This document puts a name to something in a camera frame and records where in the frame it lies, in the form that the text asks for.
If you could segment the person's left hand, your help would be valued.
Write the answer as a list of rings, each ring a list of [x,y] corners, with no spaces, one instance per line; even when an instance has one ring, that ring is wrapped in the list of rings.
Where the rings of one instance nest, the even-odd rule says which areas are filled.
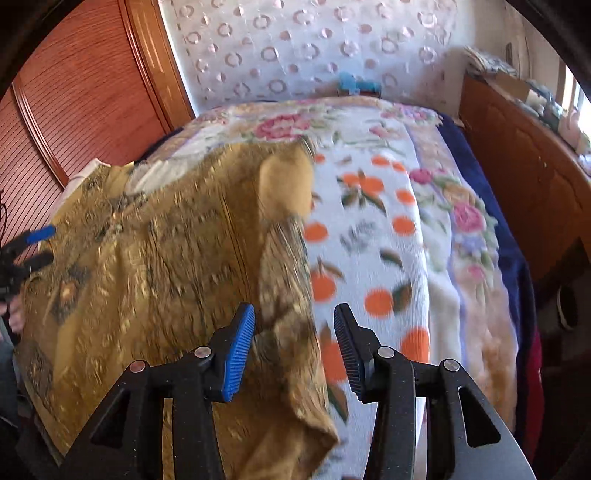
[[[25,317],[23,313],[22,301],[20,296],[12,297],[8,303],[0,303],[0,314],[2,317],[8,316],[8,330],[20,335],[25,326]]]

